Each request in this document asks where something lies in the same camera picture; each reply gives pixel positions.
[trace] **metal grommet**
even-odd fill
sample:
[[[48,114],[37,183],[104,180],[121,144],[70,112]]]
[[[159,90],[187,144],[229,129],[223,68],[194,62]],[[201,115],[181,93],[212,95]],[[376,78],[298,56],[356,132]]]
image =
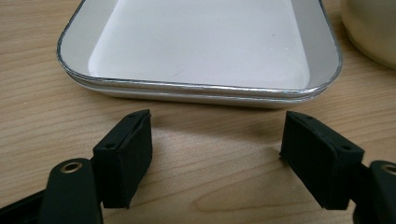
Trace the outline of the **metal grommet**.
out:
[[[82,167],[82,163],[79,161],[72,161],[67,163],[61,168],[61,172],[64,174],[74,173],[75,171],[79,170]]]
[[[381,168],[392,175],[396,175],[396,166],[395,165],[385,164]]]

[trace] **wooden table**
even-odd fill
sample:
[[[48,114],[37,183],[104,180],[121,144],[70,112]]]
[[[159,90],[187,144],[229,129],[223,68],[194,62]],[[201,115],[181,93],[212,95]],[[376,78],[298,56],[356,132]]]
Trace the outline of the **wooden table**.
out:
[[[77,85],[56,59],[78,0],[0,2],[0,207],[42,190],[61,161],[90,158],[126,114],[152,114],[153,161],[131,209],[105,223],[352,223],[319,207],[279,159],[286,110],[320,119],[366,153],[396,161],[396,71],[348,41],[339,1],[324,0],[344,54],[319,98],[269,110],[117,99]]]

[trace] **black clamp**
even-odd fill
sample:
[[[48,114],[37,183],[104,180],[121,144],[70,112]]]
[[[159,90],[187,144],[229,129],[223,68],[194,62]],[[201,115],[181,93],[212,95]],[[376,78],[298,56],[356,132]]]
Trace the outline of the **black clamp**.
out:
[[[364,150],[317,119],[288,112],[280,155],[317,202],[329,210],[355,202],[357,224],[396,223],[396,164],[374,161]]]
[[[93,158],[55,166],[47,188],[0,210],[0,223],[102,224],[105,208],[129,207],[152,159],[150,113],[123,118],[96,147]]]
[[[395,224],[396,164],[374,161],[367,168],[363,153],[317,119],[287,113],[280,155],[317,202],[345,210],[352,199],[356,224]],[[102,224],[100,202],[128,207],[151,156],[149,111],[135,112],[99,142],[90,161],[60,163],[45,190],[0,209],[0,223]]]

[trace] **white tray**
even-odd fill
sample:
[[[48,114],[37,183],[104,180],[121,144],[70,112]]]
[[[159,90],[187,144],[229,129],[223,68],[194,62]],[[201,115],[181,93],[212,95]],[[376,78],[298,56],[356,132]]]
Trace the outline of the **white tray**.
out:
[[[342,64],[319,0],[85,0],[57,52],[108,95],[260,107],[316,97]]]

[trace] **cream container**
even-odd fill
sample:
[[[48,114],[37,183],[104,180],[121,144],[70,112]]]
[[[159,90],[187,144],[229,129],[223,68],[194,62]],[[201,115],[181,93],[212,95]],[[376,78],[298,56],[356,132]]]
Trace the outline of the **cream container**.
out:
[[[396,69],[396,0],[343,0],[341,12],[356,48]]]

